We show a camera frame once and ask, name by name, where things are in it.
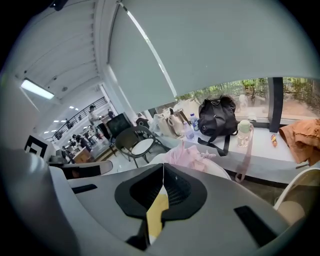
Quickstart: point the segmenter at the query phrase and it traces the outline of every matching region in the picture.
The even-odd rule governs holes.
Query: roller blind
[[[148,44],[121,7],[112,30],[109,64],[136,113],[175,101]]]
[[[178,95],[264,77],[320,78],[313,45],[275,1],[123,0]]]

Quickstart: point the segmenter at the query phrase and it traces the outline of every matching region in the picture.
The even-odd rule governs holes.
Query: black and white sign
[[[24,150],[28,153],[34,153],[37,156],[44,158],[47,146],[47,144],[30,135],[25,144]]]

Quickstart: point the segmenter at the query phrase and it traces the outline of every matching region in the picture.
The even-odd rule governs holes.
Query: ceiling light
[[[37,94],[37,95],[44,97],[48,100],[51,100],[55,96],[51,92],[48,92],[47,90],[42,89],[40,86],[36,85],[35,83],[33,83],[27,79],[23,80],[21,87],[23,89],[26,89],[29,92]]]

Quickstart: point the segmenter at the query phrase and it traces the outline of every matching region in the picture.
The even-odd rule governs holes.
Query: railing
[[[79,111],[77,114],[75,114],[73,117],[71,117],[67,122],[62,125],[52,137],[46,138],[49,142],[56,142],[62,138],[62,135],[70,130],[76,123],[80,122],[83,118],[85,118],[89,114],[90,106],[94,106],[94,109],[98,109],[101,106],[107,104],[105,97],[102,97],[95,102],[91,103],[90,105],[86,106],[84,109]]]

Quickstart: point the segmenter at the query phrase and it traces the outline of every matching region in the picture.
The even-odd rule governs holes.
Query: pink cloth
[[[185,142],[172,148],[163,156],[165,163],[192,168],[201,172],[205,172],[206,164],[203,163],[204,158],[212,159],[216,155],[206,153],[200,153],[195,145],[185,148]]]

